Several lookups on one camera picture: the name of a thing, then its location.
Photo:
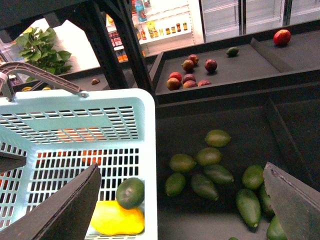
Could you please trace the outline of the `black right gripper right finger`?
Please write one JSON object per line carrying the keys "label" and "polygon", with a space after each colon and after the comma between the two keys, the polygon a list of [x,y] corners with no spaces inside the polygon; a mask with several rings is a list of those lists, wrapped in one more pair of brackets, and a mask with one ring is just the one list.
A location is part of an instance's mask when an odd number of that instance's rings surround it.
{"label": "black right gripper right finger", "polygon": [[264,185],[271,207],[289,240],[320,238],[320,193],[267,162]]}

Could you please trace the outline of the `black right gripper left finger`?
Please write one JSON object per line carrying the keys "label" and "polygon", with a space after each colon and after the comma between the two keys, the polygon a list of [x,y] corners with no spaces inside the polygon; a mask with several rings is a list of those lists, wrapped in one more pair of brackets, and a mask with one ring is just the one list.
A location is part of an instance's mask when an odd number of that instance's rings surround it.
{"label": "black right gripper left finger", "polygon": [[96,163],[0,232],[2,240],[83,240],[98,200]]}

